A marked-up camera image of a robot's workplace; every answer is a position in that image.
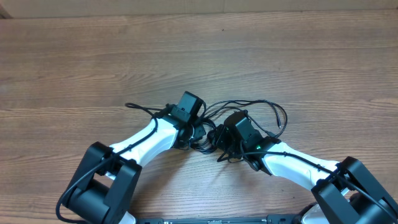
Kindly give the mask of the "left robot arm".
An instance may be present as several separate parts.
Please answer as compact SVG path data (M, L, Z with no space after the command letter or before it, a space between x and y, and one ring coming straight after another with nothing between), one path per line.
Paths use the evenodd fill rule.
M60 213L64 206L79 216L77 223L136 223L128 210L142 168L164 151L200 140L205 130L199 110L205 107L186 91L176 105L143 108L150 123L128 139L110 146L93 143L57 202L57 218L72 223Z

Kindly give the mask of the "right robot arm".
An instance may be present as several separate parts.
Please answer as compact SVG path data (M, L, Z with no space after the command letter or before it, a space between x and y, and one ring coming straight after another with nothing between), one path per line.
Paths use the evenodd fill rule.
M316 203L299 223L397 223L397 202L356 158L328 161L296 151L276 136L262 136L246 111L227 117L208 138L223 151L221 161L245 161L311 191Z

